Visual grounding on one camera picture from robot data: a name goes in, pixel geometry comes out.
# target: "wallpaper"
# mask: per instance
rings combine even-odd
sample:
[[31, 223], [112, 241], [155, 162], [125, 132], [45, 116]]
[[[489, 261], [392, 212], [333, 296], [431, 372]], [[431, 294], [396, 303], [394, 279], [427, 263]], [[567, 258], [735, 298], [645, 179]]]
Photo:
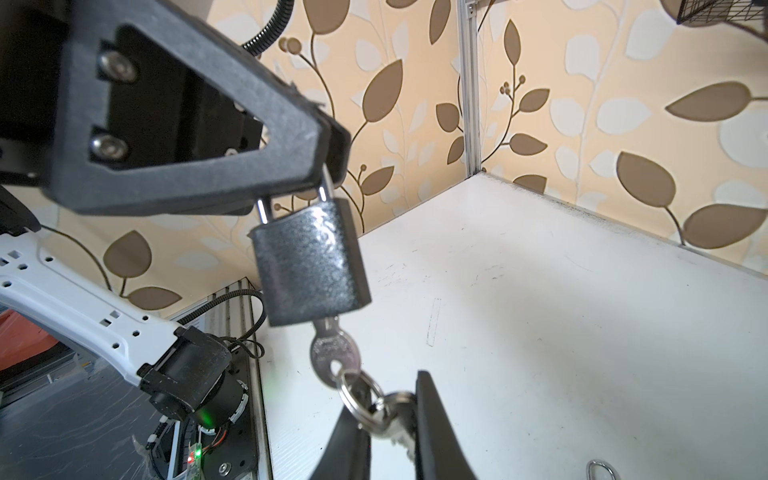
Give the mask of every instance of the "wallpaper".
[[680, 0], [485, 5], [484, 170], [768, 273], [762, 20], [678, 26]]
[[[242, 43], [274, 4], [216, 0], [207, 20]], [[449, 0], [296, 2], [283, 37], [260, 60], [354, 135], [336, 194], [351, 200], [358, 234], [465, 179], [463, 142], [457, 150], [430, 114], [455, 94], [458, 36]], [[268, 148], [268, 130], [264, 140]], [[260, 223], [256, 214], [86, 217], [36, 189], [9, 190], [45, 225], [40, 235], [54, 255], [144, 310], [169, 316], [245, 276], [258, 283], [247, 237]], [[303, 192], [275, 199], [273, 209], [279, 217], [313, 201], [314, 192]]]

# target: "metal key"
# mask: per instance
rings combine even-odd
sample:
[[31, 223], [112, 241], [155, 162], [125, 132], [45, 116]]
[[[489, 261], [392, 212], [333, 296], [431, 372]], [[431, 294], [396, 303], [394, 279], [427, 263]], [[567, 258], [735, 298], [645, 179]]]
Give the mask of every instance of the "metal key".
[[376, 400], [374, 417], [387, 422], [384, 433], [376, 435], [392, 440], [408, 451], [411, 462], [416, 454], [416, 396], [411, 392], [394, 392]]
[[[310, 347], [310, 360], [317, 377], [332, 389], [336, 388], [339, 372], [360, 371], [360, 351], [351, 336], [339, 328], [339, 317], [315, 320], [315, 338]], [[334, 372], [333, 362], [340, 368]]]

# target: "screw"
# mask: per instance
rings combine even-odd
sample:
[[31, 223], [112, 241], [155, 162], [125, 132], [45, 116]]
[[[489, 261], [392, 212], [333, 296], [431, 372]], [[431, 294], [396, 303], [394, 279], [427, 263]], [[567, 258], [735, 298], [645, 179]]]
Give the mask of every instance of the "screw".
[[99, 134], [91, 139], [91, 152], [103, 161], [118, 162], [128, 155], [128, 144], [110, 134]]
[[111, 80], [133, 83], [139, 76], [136, 66], [120, 52], [110, 50], [98, 56], [99, 68]]

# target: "black bracket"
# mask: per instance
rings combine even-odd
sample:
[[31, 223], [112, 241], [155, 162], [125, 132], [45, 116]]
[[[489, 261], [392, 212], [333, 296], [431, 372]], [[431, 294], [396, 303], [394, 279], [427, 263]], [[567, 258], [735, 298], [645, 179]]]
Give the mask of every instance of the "black bracket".
[[139, 388], [150, 395], [158, 412], [184, 420], [217, 394], [232, 354], [222, 342], [194, 327], [179, 327], [174, 333], [179, 339], [166, 355], [139, 369]]
[[[126, 35], [133, 36], [133, 43]], [[131, 134], [138, 139], [134, 141], [142, 141], [142, 135], [152, 136], [153, 123], [163, 112], [163, 105], [152, 101], [135, 106], [138, 110], [130, 110], [124, 102], [117, 108], [115, 99], [125, 97], [133, 85], [111, 81], [100, 71], [100, 54], [107, 49], [135, 61], [139, 78], [154, 68], [162, 70], [131, 52], [136, 38], [183, 66], [177, 80], [187, 86], [192, 83], [194, 95], [191, 101], [182, 98], [178, 106], [174, 104], [180, 129], [167, 132], [175, 135], [174, 151], [165, 151], [162, 158], [145, 154], [114, 167], [93, 158], [94, 136], [119, 137], [121, 132], [113, 130], [133, 129]], [[189, 103], [205, 99], [209, 87], [266, 125], [269, 143], [264, 149], [241, 149], [230, 156], [214, 152], [218, 156], [205, 158], [211, 153], [202, 154], [193, 141], [185, 140], [184, 132], [199, 131], [195, 126], [199, 122], [189, 125], [182, 114], [195, 111], [195, 105], [188, 108]], [[146, 122], [137, 126], [141, 119]], [[72, 3], [68, 40], [61, 54], [51, 160], [41, 179], [43, 191], [57, 203], [82, 214], [224, 213], [214, 207], [240, 208], [258, 198], [315, 187], [324, 163], [334, 184], [340, 184], [346, 175], [349, 145], [349, 132], [295, 88], [167, 0]], [[129, 158], [140, 156], [140, 150], [129, 153]]]

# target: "padlock body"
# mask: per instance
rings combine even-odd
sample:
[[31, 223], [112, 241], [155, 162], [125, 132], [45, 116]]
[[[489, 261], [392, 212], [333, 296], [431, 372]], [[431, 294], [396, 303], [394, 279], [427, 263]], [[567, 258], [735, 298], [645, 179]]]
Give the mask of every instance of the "padlock body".
[[318, 202], [249, 236], [270, 325], [310, 322], [371, 302], [346, 199]]

